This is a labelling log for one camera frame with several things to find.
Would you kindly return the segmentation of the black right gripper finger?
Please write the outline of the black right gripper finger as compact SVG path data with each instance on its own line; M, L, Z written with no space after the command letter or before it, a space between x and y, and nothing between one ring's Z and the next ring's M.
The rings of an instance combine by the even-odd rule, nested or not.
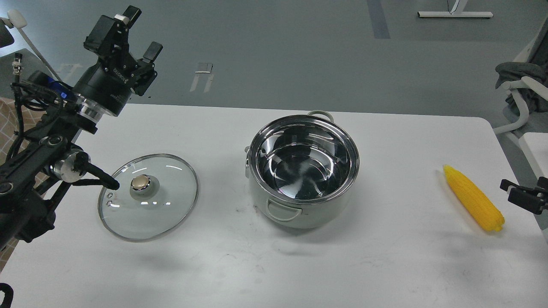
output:
M508 201L536 215L548 208L548 179L539 177L536 187L523 187L507 179L501 180L500 189L508 194Z

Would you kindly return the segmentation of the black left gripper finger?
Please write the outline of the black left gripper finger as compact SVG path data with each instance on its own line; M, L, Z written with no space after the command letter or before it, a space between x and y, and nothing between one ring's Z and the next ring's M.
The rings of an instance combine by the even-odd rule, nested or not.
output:
M137 60L137 68L154 68L155 67L155 61L158 58L158 55L163 50L163 45L152 41L145 53L143 54L142 59Z
M84 48L97 55L102 62L121 65L129 56L129 30L141 14L140 8L128 6L121 15L101 15L86 37Z

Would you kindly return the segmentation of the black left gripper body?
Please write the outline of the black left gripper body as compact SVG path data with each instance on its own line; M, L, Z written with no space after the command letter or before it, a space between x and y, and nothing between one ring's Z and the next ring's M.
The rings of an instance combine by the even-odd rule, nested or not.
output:
M137 60L131 54L121 65L98 59L76 82L73 91L118 116L130 97L143 96L156 77L155 68L137 68Z

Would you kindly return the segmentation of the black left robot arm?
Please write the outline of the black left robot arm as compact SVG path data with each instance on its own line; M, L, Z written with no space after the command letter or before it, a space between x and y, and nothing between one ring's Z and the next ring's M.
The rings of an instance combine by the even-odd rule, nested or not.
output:
M118 116L131 95L143 96L157 77L160 43L153 41L140 59L129 51L129 30L141 13L128 6L121 15L100 16L83 44L98 60L74 86L41 71L21 80L22 56L15 54L11 88L18 130L1 166L2 249L13 239L30 243L53 230L56 208L70 187L119 188L74 140L81 130L96 133L103 115Z

